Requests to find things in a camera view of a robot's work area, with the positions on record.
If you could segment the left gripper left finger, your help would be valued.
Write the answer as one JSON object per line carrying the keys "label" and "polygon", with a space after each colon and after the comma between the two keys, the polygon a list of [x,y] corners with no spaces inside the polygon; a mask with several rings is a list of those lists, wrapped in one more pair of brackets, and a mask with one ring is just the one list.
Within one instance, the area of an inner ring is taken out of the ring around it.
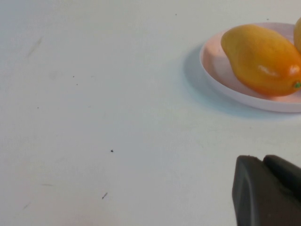
{"label": "left gripper left finger", "polygon": [[237,158],[232,199],[239,226],[301,224],[301,201],[256,157]]}

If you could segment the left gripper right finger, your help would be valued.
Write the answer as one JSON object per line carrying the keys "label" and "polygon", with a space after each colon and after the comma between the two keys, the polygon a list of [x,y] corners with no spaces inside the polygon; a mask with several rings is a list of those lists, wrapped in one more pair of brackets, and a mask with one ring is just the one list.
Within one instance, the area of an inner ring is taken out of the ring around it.
{"label": "left gripper right finger", "polygon": [[291,162],[276,156],[266,155],[263,163],[295,199],[301,200],[301,169]]}

